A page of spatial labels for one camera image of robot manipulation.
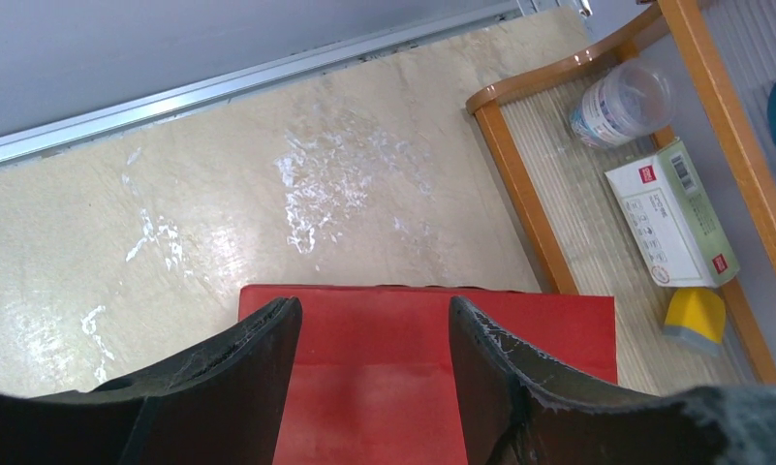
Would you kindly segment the white small box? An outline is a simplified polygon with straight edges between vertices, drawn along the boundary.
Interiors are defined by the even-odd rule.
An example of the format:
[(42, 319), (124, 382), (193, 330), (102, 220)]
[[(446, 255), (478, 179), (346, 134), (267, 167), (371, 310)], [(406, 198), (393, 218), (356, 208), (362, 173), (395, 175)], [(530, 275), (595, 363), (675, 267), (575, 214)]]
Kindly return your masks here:
[(656, 285), (717, 289), (737, 275), (739, 261), (681, 139), (605, 178)]

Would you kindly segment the wooden shelf rack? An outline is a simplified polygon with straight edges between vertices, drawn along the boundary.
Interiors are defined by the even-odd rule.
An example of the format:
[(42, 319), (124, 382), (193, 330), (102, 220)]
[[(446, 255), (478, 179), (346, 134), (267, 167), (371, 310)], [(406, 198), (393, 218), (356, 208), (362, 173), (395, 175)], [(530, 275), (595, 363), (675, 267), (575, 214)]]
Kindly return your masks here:
[[(674, 116), (618, 148), (584, 145), (570, 130), (572, 106), (636, 58), (672, 80)], [(776, 1), (649, 1), (596, 44), (467, 101), (548, 289), (614, 298), (618, 378), (629, 388), (776, 384), (775, 81)], [(717, 292), (728, 326), (715, 356), (662, 334), (673, 291), (654, 283), (605, 179), (673, 140), (692, 160), (681, 178), (705, 190), (740, 264)]]

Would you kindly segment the small clear jar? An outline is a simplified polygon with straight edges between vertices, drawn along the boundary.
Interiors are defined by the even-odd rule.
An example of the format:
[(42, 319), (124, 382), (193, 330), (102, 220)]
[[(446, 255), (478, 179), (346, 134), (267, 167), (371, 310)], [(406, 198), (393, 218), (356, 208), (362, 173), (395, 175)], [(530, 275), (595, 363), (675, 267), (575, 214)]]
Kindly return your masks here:
[(673, 86), (661, 68), (634, 58), (589, 86), (569, 115), (585, 144), (610, 149), (663, 129), (675, 111)]

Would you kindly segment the red paper bag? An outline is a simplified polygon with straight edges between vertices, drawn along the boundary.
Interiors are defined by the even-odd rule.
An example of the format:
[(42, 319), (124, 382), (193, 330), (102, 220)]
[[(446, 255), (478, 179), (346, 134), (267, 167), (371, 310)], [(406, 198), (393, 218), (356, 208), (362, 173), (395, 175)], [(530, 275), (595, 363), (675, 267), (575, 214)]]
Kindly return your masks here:
[(238, 315), (295, 297), (302, 325), (274, 460), (278, 464), (463, 464), (450, 300), (569, 365), (616, 382), (610, 296), (481, 288), (248, 285)]

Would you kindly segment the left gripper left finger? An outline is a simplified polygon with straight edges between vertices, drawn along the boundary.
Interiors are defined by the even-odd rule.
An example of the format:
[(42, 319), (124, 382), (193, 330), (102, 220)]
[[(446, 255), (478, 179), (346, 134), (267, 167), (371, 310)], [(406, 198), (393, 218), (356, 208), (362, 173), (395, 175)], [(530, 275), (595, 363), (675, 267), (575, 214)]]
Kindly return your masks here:
[(302, 324), (276, 298), (88, 392), (0, 393), (0, 464), (269, 464)]

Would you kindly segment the yellow green cube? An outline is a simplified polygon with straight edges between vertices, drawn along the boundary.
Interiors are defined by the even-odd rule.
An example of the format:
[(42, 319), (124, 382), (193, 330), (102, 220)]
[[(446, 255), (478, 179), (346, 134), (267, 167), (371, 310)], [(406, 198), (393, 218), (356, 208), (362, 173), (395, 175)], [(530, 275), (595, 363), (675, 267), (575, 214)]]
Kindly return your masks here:
[(668, 305), (662, 334), (703, 354), (718, 357), (726, 323), (726, 305), (711, 289), (679, 288)]

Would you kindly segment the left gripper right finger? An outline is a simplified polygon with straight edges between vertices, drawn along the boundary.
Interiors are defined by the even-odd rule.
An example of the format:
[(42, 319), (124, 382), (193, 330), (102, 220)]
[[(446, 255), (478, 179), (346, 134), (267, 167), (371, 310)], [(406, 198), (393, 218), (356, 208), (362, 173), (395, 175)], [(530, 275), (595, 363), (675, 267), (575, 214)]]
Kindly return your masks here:
[(603, 381), (450, 301), (450, 355), (472, 464), (776, 464), (776, 387), (655, 396)]

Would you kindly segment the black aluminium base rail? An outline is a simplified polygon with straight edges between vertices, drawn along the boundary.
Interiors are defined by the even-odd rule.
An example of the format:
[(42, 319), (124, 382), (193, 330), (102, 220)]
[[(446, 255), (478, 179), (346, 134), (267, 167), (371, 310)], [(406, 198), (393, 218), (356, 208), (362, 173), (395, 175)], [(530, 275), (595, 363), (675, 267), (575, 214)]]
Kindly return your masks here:
[(552, 8), (550, 1), (0, 1), (0, 167)]

